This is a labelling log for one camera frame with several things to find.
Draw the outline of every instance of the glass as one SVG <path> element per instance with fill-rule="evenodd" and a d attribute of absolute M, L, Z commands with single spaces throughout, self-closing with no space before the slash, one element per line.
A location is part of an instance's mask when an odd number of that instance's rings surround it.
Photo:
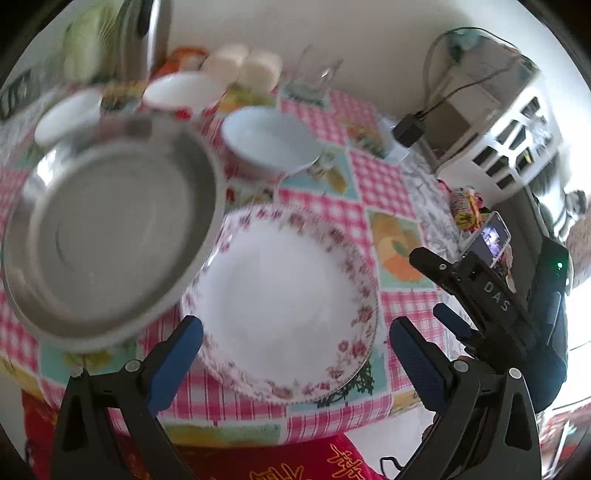
<path fill-rule="evenodd" d="M 321 49 L 308 45 L 286 88 L 297 99 L 318 102 L 326 95 L 342 63 L 342 59 L 331 57 Z"/>

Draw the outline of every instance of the gold chinese character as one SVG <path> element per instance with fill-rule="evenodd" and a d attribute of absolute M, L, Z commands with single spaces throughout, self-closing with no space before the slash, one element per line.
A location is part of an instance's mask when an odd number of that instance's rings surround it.
<path fill-rule="evenodd" d="M 250 473 L 251 480 L 303 480 L 304 466 L 300 465 L 293 471 L 286 463 L 281 464 L 283 475 L 280 474 L 276 468 L 269 467 L 261 473 Z"/>
<path fill-rule="evenodd" d="M 335 463 L 336 466 L 340 467 L 338 472 L 332 474 L 333 478 L 355 478 L 356 480 L 365 480 L 363 475 L 361 475 L 361 468 L 359 467 L 359 465 L 363 463 L 363 460 L 353 460 L 350 451 L 340 452 L 332 443 L 330 444 L 330 448 L 336 455 L 328 458 L 326 461 L 328 463 Z"/>

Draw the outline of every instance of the cabbage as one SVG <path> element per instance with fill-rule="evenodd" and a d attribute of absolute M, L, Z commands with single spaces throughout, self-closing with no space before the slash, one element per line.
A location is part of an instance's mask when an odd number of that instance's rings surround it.
<path fill-rule="evenodd" d="M 89 83 L 112 74 L 115 18 L 112 6 L 97 5 L 68 26 L 62 52 L 64 72 L 69 80 Z"/>

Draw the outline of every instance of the white wall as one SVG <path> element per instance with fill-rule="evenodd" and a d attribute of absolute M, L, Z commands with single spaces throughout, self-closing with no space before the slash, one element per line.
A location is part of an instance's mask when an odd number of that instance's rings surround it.
<path fill-rule="evenodd" d="M 14 74 L 59 48 L 75 14 L 107 1 L 74 0 L 30 45 Z M 591 131 L 591 92 L 552 33 L 517 0 L 171 1 L 170 48 L 198 44 L 214 49 L 240 41 L 274 50 L 293 67 L 303 48 L 313 43 L 344 58 L 336 86 L 397 115 L 420 103 L 424 56 L 439 33 L 460 25 L 487 28 L 516 44 L 544 73 L 565 139 L 563 157 L 572 160 L 571 186 L 591 192 L 585 142 Z M 441 48 L 433 79 L 446 63 Z"/>

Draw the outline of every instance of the screw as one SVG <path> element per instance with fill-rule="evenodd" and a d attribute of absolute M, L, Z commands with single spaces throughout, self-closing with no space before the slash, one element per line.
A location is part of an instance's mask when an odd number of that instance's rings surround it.
<path fill-rule="evenodd" d="M 509 375 L 513 378 L 515 378 L 516 380 L 519 380 L 521 378 L 521 372 L 516 369 L 515 367 L 511 367 L 509 369 Z"/>
<path fill-rule="evenodd" d="M 456 360 L 453 363 L 453 368 L 456 372 L 464 373 L 468 371 L 468 364 L 464 360 Z"/>
<path fill-rule="evenodd" d="M 79 365 L 76 365 L 75 367 L 72 367 L 70 369 L 70 376 L 72 378 L 80 378 L 82 376 L 82 374 L 84 373 L 84 369 L 82 367 L 80 367 Z"/>
<path fill-rule="evenodd" d="M 139 360 L 130 360 L 129 362 L 127 362 L 125 364 L 125 369 L 128 372 L 137 372 L 139 370 L 139 368 L 141 367 L 142 362 L 140 362 Z"/>

